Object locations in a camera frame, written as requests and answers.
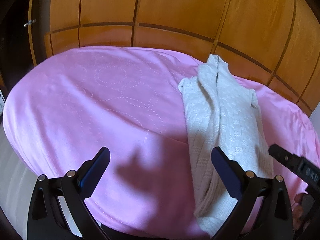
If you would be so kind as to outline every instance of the wood grain surface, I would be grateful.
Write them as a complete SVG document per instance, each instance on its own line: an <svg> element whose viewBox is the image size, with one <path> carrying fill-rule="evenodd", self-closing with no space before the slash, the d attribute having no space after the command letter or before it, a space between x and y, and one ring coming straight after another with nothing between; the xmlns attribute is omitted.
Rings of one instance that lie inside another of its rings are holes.
<svg viewBox="0 0 320 240"><path fill-rule="evenodd" d="M218 30L217 30L217 33L215 36L215 40L217 40L217 41L218 41L218 38L220 37L222 27L223 27L224 22L226 20L227 12L229 10L230 1L231 0L226 0L226 3L224 4L221 20L220 20L219 27L218 27Z"/></svg>
<svg viewBox="0 0 320 240"><path fill-rule="evenodd" d="M286 44L294 0L231 0L218 40L270 70Z"/></svg>
<svg viewBox="0 0 320 240"><path fill-rule="evenodd" d="M136 27L133 46L179 51L206 62L212 43L181 33L175 33L148 27Z"/></svg>
<svg viewBox="0 0 320 240"><path fill-rule="evenodd" d="M305 89L320 51L320 25L305 0L297 0L288 48L276 74L299 95Z"/></svg>
<svg viewBox="0 0 320 240"><path fill-rule="evenodd" d="M293 93L289 88L287 88L286 85L284 85L277 78L273 77L268 87L272 89L274 92L284 97L285 99L293 103L297 103L298 96L295 93Z"/></svg>
<svg viewBox="0 0 320 240"><path fill-rule="evenodd" d="M235 76L253 80L264 85L267 84L271 76L270 73L256 64L222 47L218 46L215 54L219 55L229 64L229 71Z"/></svg>
<svg viewBox="0 0 320 240"><path fill-rule="evenodd" d="M315 72L307 86L306 91L302 95L302 99L314 111L320 100L320 60L316 66Z"/></svg>
<svg viewBox="0 0 320 240"><path fill-rule="evenodd" d="M136 0L81 0L81 24L132 22Z"/></svg>
<svg viewBox="0 0 320 240"><path fill-rule="evenodd" d="M45 45L45 52L47 54L47 58L52 56L52 48L51 48L51 34L46 33L44 35L44 45Z"/></svg>
<svg viewBox="0 0 320 240"><path fill-rule="evenodd" d="M32 21L33 19L32 17L32 3L33 0L29 0L29 8L28 8L28 21ZM33 48L33 40L32 40L32 29L31 29L31 25L28 25L28 37L29 37L29 45L30 45L30 51L31 51L31 57L32 57L32 62L33 62L33 66L37 65L37 61L36 61L36 56L35 56L35 51Z"/></svg>
<svg viewBox="0 0 320 240"><path fill-rule="evenodd" d="M79 29L80 47L111 45L130 47L132 26L92 26Z"/></svg>
<svg viewBox="0 0 320 240"><path fill-rule="evenodd" d="M51 34L52 51L56 55L68 49L78 48L78 28Z"/></svg>
<svg viewBox="0 0 320 240"><path fill-rule="evenodd" d="M297 105L300 107L300 109L308 116L310 117L310 115L312 114L312 112L310 111L310 109L306 106L306 104L304 102L302 102L301 100L298 101Z"/></svg>
<svg viewBox="0 0 320 240"><path fill-rule="evenodd" d="M140 0L137 20L214 39L226 0Z"/></svg>
<svg viewBox="0 0 320 240"><path fill-rule="evenodd" d="M80 0L51 0L50 30L79 25Z"/></svg>

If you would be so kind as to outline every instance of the human hand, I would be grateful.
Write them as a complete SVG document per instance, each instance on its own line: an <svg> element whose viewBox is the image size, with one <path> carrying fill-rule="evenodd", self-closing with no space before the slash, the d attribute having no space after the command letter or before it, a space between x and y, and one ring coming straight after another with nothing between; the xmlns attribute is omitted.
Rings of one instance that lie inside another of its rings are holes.
<svg viewBox="0 0 320 240"><path fill-rule="evenodd" d="M301 216L303 214L303 207L302 207L301 203L302 203L302 199L303 199L304 195L306 195L306 194L300 193L294 197L294 201L298 204L292 210L293 230L294 231L297 231L302 225ZM303 230L305 230L309 224L310 224L310 221L307 221L303 226Z"/></svg>

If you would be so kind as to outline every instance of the black device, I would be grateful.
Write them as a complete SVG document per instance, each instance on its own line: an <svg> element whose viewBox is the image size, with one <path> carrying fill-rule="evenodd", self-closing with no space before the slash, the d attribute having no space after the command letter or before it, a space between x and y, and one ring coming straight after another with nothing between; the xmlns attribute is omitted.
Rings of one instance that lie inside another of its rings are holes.
<svg viewBox="0 0 320 240"><path fill-rule="evenodd" d="M303 157L291 154L278 145L272 145L269 154L282 165L303 179L306 191L314 198L306 221L309 226L294 234L292 211L287 188L281 175L273 179L260 178L252 171L229 160L224 152L215 147L211 153L212 164L232 198L238 200L233 211L212 240L313 240L318 239L320 229L320 169ZM84 199L91 197L110 162L110 152L102 147L97 155L83 163L78 171L68 171L61 178L48 179L40 175L36 182L28 214L29 240L142 240L159 239L131 236L99 226L90 214ZM71 233L61 210L58 196L65 197L70 213L82 234ZM258 197L264 197L252 230L244 235L246 224Z"/></svg>

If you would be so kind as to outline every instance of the white knitted garment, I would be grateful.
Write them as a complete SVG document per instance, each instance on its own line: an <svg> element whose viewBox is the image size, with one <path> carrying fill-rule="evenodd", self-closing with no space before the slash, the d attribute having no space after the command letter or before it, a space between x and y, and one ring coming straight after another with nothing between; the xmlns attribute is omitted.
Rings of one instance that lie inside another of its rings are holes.
<svg viewBox="0 0 320 240"><path fill-rule="evenodd" d="M212 165L212 149L220 146L245 171L265 178L273 177L272 158L255 91L239 85L219 56L210 55L207 63L199 66L198 76L184 78L179 90L187 121L194 215L200 228L212 237L237 201Z"/></svg>

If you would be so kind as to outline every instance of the pink bedspread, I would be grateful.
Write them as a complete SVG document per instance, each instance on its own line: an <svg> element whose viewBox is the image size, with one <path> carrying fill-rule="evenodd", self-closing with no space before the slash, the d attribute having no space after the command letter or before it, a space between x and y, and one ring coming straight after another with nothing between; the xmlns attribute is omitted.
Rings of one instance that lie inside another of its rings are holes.
<svg viewBox="0 0 320 240"><path fill-rule="evenodd" d="M139 236L206 236L193 217L187 131L178 83L198 60L168 50L86 47L50 57L11 91L3 124L15 152L49 178L77 170L102 146L111 162L85 202L92 215ZM308 117L269 88L257 92L269 145L319 166L319 141ZM290 198L306 185L275 162Z"/></svg>

